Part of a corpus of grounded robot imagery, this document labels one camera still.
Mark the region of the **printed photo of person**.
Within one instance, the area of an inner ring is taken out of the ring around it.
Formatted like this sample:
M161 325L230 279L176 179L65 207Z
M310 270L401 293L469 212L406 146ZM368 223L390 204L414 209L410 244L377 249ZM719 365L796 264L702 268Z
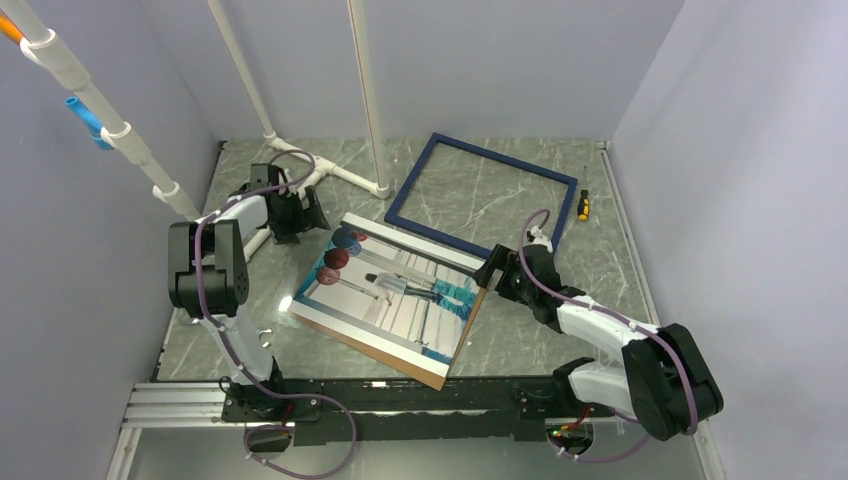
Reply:
M440 390L485 296L472 277L481 265L347 213L279 309Z

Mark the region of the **yellow black screwdriver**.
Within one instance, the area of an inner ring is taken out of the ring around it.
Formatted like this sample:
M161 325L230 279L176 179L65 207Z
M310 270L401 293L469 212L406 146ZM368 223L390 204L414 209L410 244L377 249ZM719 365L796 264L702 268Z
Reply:
M590 190L589 190L589 172L588 166L583 167L583 176L580 181L580 195L578 199L577 218L581 222L585 222L590 217Z

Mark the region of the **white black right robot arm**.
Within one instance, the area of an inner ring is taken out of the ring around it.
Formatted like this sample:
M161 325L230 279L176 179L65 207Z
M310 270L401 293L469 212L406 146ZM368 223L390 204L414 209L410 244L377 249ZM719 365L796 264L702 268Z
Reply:
M657 327L597 303L562 282L542 245L520 251L498 245L472 277L486 287L496 272L500 297L527 306L540 324L593 345L615 362L605 366L581 357L558 367L550 392L560 413L602 406L666 441L723 410L723 395L686 327Z

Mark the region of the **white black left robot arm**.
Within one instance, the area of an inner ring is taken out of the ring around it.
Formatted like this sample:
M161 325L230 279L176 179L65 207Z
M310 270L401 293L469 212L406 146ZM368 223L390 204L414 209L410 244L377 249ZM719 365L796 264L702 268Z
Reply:
M286 245L298 243L301 233L328 227L308 178L291 179L271 163L252 165L248 182L222 207L169 227L169 298L213 337L228 363L232 390L253 387L247 404L261 419L279 417L288 394L276 360L262 347L244 307L250 293L244 244L261 230Z

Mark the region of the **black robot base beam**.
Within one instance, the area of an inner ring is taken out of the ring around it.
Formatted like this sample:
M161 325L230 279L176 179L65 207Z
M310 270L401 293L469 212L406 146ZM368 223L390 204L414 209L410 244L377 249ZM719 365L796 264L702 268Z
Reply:
M297 446L329 442L511 438L543 441L548 430L609 418L550 376L459 377L436 390L417 380L287 379L288 399L259 392L237 401L223 387L225 424L286 424Z

